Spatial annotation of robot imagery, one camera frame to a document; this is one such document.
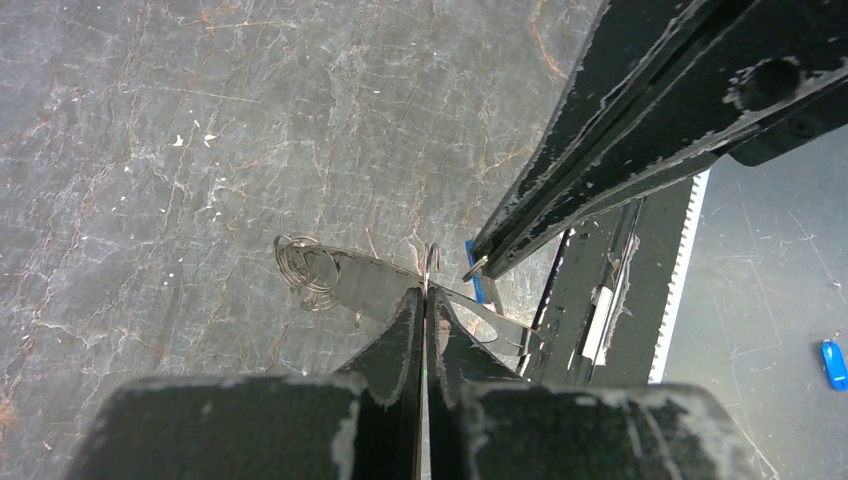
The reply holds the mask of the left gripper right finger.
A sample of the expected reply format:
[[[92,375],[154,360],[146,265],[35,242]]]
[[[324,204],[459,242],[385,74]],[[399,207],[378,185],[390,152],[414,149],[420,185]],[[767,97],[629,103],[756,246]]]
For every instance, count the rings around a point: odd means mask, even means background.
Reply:
[[[436,479],[753,479],[753,450],[705,389],[533,384],[426,296]]]

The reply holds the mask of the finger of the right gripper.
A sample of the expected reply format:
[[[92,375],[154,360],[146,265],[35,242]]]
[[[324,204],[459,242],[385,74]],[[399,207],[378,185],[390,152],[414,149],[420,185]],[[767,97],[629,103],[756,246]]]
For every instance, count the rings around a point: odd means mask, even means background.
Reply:
[[[670,66],[573,167],[514,213],[486,253],[498,278],[563,230],[704,168],[707,155],[847,81],[846,42],[717,39]]]
[[[603,2],[539,145],[475,238],[474,257],[492,257],[629,106],[741,10],[739,1]]]

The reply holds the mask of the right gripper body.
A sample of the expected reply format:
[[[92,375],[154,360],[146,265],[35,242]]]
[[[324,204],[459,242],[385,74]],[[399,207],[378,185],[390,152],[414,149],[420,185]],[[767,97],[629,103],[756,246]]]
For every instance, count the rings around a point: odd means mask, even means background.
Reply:
[[[747,167],[762,165],[847,124],[847,87],[817,93],[786,114],[757,124],[760,130],[727,151]]]

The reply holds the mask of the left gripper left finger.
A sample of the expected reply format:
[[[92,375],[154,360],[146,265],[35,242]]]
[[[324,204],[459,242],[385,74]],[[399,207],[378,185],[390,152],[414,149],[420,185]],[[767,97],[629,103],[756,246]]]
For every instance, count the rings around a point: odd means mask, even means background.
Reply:
[[[151,377],[95,416],[70,479],[416,479],[424,296],[336,371]]]

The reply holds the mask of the blue tagged key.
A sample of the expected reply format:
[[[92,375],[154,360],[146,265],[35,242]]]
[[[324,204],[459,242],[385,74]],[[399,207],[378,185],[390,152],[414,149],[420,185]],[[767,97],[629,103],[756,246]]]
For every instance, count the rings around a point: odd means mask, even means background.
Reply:
[[[482,258],[478,259],[474,256],[473,241],[467,240],[464,243],[464,247],[470,270],[469,273],[463,277],[463,281],[471,282],[474,289],[474,298],[478,304],[493,308],[497,314],[504,314],[503,303],[498,293],[495,281],[482,274],[484,260]]]

